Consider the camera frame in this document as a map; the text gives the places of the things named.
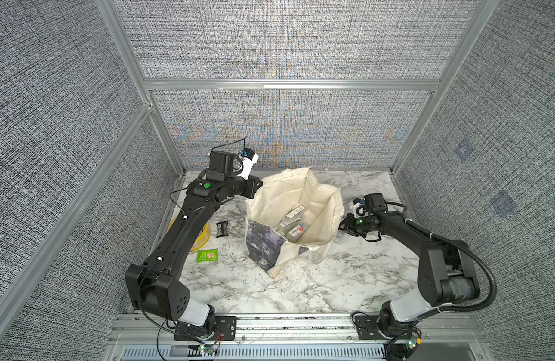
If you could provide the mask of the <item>clear compass case red label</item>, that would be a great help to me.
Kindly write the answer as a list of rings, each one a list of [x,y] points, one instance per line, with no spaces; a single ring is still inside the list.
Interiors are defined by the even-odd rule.
[[[296,243],[307,231],[307,228],[308,224],[306,224],[306,222],[299,222],[286,233],[286,239],[289,242]]]

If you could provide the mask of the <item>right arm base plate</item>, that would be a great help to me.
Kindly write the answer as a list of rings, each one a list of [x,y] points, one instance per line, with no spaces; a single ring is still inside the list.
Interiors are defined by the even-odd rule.
[[[397,336],[405,340],[410,338],[414,332],[419,331],[415,324],[407,323],[405,326],[397,326],[396,329],[389,329],[387,332],[383,332],[378,318],[377,315],[366,314],[361,311],[350,315],[350,321],[355,326],[360,341],[390,341]]]

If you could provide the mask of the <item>clear compass set case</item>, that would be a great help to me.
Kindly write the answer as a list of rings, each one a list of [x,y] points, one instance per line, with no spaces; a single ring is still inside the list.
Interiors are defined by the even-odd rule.
[[[295,219],[303,215],[305,211],[306,211],[306,207],[304,207],[303,205],[298,205],[297,207],[292,209],[288,214],[286,214],[285,218],[287,220]]]

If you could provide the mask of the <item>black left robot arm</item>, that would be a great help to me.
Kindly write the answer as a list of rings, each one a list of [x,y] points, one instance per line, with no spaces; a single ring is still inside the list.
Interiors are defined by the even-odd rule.
[[[191,248],[214,213],[236,196],[251,199],[263,185],[251,170],[259,159],[249,148],[241,153],[213,150],[210,163],[186,188],[180,213],[157,248],[140,264],[131,264],[125,283],[132,306],[153,316],[181,323],[173,334],[203,342],[215,333],[214,307],[192,298],[180,281]]]

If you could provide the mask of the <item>beige canvas tote bag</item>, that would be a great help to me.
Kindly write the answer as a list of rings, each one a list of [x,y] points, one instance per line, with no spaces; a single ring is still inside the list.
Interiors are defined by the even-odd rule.
[[[344,216],[341,190],[320,182],[311,168],[287,169],[262,181],[246,201],[250,259],[272,279],[305,253],[311,263],[322,263]]]

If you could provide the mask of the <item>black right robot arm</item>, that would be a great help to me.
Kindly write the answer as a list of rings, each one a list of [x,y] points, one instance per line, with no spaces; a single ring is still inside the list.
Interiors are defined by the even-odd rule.
[[[351,212],[339,230],[366,242],[380,242],[389,236],[419,259],[417,285],[397,299],[382,305],[378,317],[380,332],[387,338],[401,335],[417,321],[438,314],[450,306],[477,299],[480,286],[474,260],[461,248],[465,242],[445,242],[436,234],[415,226],[400,211],[388,209],[380,193],[351,202]]]

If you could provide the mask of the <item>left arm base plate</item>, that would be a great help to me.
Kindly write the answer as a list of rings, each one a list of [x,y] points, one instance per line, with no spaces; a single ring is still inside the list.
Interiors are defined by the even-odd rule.
[[[238,318],[235,316],[215,316],[207,320],[203,326],[178,321],[174,331],[175,341],[213,342],[234,341],[237,331]]]

